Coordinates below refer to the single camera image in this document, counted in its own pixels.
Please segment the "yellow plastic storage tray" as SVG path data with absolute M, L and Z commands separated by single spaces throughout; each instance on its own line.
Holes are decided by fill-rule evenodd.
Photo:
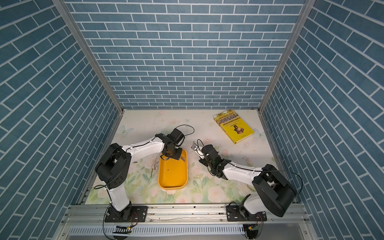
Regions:
M 186 161 L 168 159 L 161 155 L 158 184 L 162 189 L 178 190 L 186 186 L 188 182 L 188 155 L 186 150 L 183 150 L 181 157 L 186 158 Z

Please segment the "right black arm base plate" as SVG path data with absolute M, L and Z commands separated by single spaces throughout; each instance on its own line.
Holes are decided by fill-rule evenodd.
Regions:
M 256 214 L 249 213 L 244 207 L 237 205 L 226 206 L 226 216 L 228 222 L 265 222 L 267 216 L 265 212 L 258 212 Z

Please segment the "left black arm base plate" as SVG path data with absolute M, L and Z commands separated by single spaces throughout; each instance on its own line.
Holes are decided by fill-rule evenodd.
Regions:
M 106 223 L 143 223 L 146 220 L 148 206 L 127 206 L 122 211 L 117 211 L 113 206 L 109 206 L 104 222 Z

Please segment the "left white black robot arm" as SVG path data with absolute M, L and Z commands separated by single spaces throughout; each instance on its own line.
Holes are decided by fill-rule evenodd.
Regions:
M 105 183 L 112 208 L 121 213 L 131 203 L 124 187 L 131 161 L 160 153 L 169 160 L 181 161 L 184 139 L 185 135 L 175 128 L 168 135 L 156 134 L 152 139 L 137 144 L 111 144 L 96 164 L 95 172 Z

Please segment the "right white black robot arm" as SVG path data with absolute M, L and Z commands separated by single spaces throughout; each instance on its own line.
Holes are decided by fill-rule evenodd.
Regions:
M 213 176 L 255 188 L 256 193 L 247 195 L 237 207 L 237 213 L 245 221 L 261 221 L 261 213 L 266 211 L 283 217 L 292 201 L 300 194 L 284 177 L 282 171 L 273 165 L 267 164 L 262 168 L 238 165 L 221 158 L 213 145 L 193 144 L 192 149 L 200 157 L 199 162 L 206 166 Z

